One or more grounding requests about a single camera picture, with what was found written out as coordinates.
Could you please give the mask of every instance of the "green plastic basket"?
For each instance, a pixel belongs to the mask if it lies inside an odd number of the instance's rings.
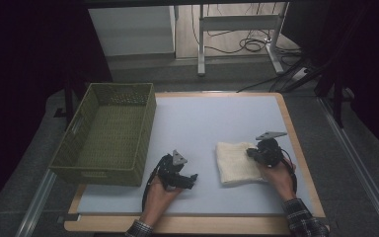
[[[141,186],[153,84],[90,84],[49,165],[67,183]]]

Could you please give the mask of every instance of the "white towel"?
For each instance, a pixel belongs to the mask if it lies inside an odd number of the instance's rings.
[[[257,168],[256,161],[246,153],[248,148],[255,147],[255,144],[249,142],[237,144],[217,143],[217,165],[222,184],[264,181],[260,170]]]

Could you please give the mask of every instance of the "metal frame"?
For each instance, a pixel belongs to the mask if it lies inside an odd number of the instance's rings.
[[[365,191],[368,194],[368,197],[370,198],[371,202],[373,203],[375,209],[379,214],[379,189],[377,185],[375,184],[370,173],[368,172],[367,168],[365,167],[364,163],[359,157],[358,152],[355,150],[352,143],[350,142],[347,134],[338,125],[336,120],[331,116],[332,108],[328,100],[318,98],[318,102],[322,106],[322,109],[326,114],[326,118],[328,119],[328,122],[332,127],[335,136],[340,142],[343,151],[346,154],[346,157],[348,158],[352,168],[354,169],[356,176],[358,177],[359,181],[361,182],[361,185],[364,187]]]
[[[204,32],[249,30],[273,30],[272,37],[266,42],[265,47],[276,74],[282,74],[284,70],[275,54],[275,46],[287,7],[288,2],[284,2],[277,15],[204,17],[203,5],[199,5],[198,75],[205,75]]]
[[[36,194],[24,215],[23,221],[15,235],[16,237],[30,237],[33,235],[39,216],[41,215],[55,179],[56,175],[47,169],[38,186]]]

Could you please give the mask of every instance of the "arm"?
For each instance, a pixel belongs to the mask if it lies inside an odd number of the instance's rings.
[[[183,189],[165,191],[158,176],[153,179],[145,202],[145,208],[138,220],[125,232],[125,236],[148,237],[152,234],[153,227],[171,202]]]
[[[293,191],[291,177],[281,162],[273,168],[258,164],[261,173],[272,184],[284,201],[288,227],[295,236],[329,236],[326,226],[312,216],[300,198]]]

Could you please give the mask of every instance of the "sleeve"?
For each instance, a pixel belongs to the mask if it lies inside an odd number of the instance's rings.
[[[140,220],[134,220],[133,224],[124,233],[127,237],[149,237],[152,235],[153,228]]]
[[[313,217],[300,198],[286,201],[283,209],[287,215],[288,227],[295,236],[329,236],[328,228]]]

